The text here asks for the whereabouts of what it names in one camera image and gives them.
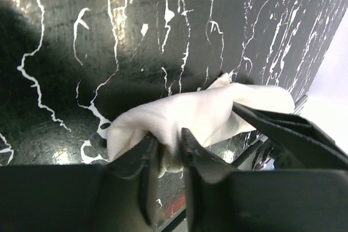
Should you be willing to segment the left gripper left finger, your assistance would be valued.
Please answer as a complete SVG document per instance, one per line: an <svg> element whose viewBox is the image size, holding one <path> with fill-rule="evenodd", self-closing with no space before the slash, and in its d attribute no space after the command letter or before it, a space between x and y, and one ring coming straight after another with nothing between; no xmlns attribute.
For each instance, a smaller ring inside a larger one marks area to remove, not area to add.
<svg viewBox="0 0 348 232"><path fill-rule="evenodd" d="M106 165L1 168L1 231L155 231L159 143Z"/></svg>

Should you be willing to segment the white cloth napkin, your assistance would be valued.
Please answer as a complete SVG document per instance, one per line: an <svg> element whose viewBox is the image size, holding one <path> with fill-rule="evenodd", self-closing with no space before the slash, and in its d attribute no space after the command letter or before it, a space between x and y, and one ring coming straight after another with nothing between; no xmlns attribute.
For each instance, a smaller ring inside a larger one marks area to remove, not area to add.
<svg viewBox="0 0 348 232"><path fill-rule="evenodd" d="M295 102L280 86L231 83L228 73L205 90L185 92L136 106L112 121L107 153L113 161L136 146L147 133L164 145L159 177L183 169L179 156L182 128L188 128L202 147L255 128L232 111L234 103L257 110L291 114Z"/></svg>

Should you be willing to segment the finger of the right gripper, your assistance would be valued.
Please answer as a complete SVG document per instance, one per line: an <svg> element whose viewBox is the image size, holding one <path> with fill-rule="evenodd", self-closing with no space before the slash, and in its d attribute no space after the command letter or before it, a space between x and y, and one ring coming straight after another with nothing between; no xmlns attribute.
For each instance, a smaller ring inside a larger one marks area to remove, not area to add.
<svg viewBox="0 0 348 232"><path fill-rule="evenodd" d="M232 111L273 142L284 146L305 169L346 170L347 155L311 121L294 114L233 104Z"/></svg>

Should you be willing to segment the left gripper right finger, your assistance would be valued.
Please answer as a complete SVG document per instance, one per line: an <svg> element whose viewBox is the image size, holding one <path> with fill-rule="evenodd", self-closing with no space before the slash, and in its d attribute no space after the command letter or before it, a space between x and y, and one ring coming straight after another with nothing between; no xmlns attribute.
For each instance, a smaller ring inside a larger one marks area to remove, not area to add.
<svg viewBox="0 0 348 232"><path fill-rule="evenodd" d="M240 171L182 129L189 231L347 231L347 172Z"/></svg>

